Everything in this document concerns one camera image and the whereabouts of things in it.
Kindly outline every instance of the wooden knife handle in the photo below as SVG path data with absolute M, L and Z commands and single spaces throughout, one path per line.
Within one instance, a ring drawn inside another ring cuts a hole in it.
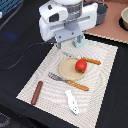
M 97 65 L 101 64 L 101 62 L 98 61 L 98 60 L 93 60 L 93 59 L 89 59 L 89 58 L 86 59 L 85 57 L 81 57 L 81 59 L 84 59 L 87 62 L 94 63 L 94 64 L 97 64 Z
M 31 105 L 35 105 L 36 104 L 36 101 L 37 101 L 37 99 L 39 97 L 39 94 L 40 94 L 40 90 L 42 88 L 42 85 L 43 85 L 43 82 L 42 81 L 39 81 L 38 82 L 38 85 L 36 87 L 36 90 L 34 92 L 33 98 L 31 100 Z
M 84 91 L 89 91 L 89 88 L 88 88 L 88 87 L 83 86 L 83 85 L 81 85 L 81 84 L 77 84 L 77 83 L 75 83 L 75 82 L 73 82 L 73 81 L 70 81 L 70 80 L 67 80 L 67 84 L 72 85 L 72 86 L 74 86 L 74 87 L 76 87 L 76 88 L 79 88 L 79 89 L 81 89 L 81 90 L 84 90 Z

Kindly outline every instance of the black cable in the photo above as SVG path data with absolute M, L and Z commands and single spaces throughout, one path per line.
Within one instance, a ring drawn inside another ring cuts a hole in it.
M 16 11 L 13 12 L 13 13 L 4 21 L 4 23 L 2 23 L 2 25 L 0 26 L 0 30 L 7 24 L 7 22 L 8 22 L 13 16 L 15 16 L 15 15 L 19 12 L 19 10 L 22 8 L 23 3 L 24 3 L 24 0 L 21 2 L 21 4 L 19 5 L 19 7 L 16 9 Z
M 27 52 L 31 47 L 33 47 L 33 46 L 35 46 L 35 45 L 43 45 L 43 44 L 51 44 L 51 43 L 50 43 L 50 42 L 49 42 L 49 43 L 47 43 L 47 42 L 41 42 L 41 43 L 36 43 L 36 44 L 30 45 L 30 46 L 23 52 L 22 56 L 21 56 L 13 65 L 11 65 L 10 67 L 5 68 L 5 69 L 0 69 L 0 71 L 5 71 L 5 70 L 9 70 L 9 69 L 13 68 L 14 66 L 16 66 L 16 65 L 21 61 L 21 59 L 24 57 L 24 55 L 26 54 L 26 52 Z

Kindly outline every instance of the red tomato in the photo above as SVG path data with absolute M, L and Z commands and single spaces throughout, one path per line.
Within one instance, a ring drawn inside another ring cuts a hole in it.
M 87 68 L 87 62 L 83 59 L 80 59 L 76 62 L 75 69 L 79 73 L 84 73 Z

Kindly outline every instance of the silver fork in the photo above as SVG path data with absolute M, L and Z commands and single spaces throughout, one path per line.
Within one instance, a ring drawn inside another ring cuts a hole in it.
M 52 78 L 53 80 L 56 80 L 56 81 L 63 81 L 63 82 L 66 82 L 66 83 L 67 83 L 67 80 L 62 79 L 61 77 L 59 77 L 59 76 L 57 76 L 57 75 L 55 75 L 55 74 L 53 74 L 53 73 L 51 73 L 51 72 L 48 73 L 48 76 L 49 76 L 50 78 Z
M 52 78 L 53 80 L 56 80 L 56 81 L 63 81 L 63 82 L 65 82 L 65 83 L 67 83 L 67 84 L 69 84 L 69 85 L 71 85 L 71 86 L 74 86 L 74 87 L 76 87 L 76 88 L 79 88 L 79 89 L 81 89 L 81 90 L 89 91 L 89 88 L 88 88 L 88 87 L 83 86 L 83 85 L 81 85 L 81 84 L 77 84 L 77 83 L 75 83 L 75 82 L 73 82 L 73 81 L 71 81 L 71 80 L 64 80 L 64 79 L 62 79 L 61 77 L 59 77 L 59 76 L 57 76 L 57 75 L 55 75 L 55 74 L 53 74 L 53 73 L 51 73 L 51 72 L 48 73 L 48 76 L 49 76 L 50 78 Z

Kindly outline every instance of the black mat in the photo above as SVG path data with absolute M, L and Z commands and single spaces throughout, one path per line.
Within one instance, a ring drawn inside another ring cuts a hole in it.
M 39 32 L 39 7 L 46 2 L 26 0 L 20 12 L 0 31 L 0 68 L 15 63 L 29 45 L 43 42 Z M 96 128 L 127 128 L 128 45 L 90 35 L 85 37 L 118 47 Z M 32 47 L 15 67 L 0 71 L 0 112 L 6 113 L 5 107 L 50 128 L 75 128 L 72 124 L 16 99 L 52 46 L 45 44 Z

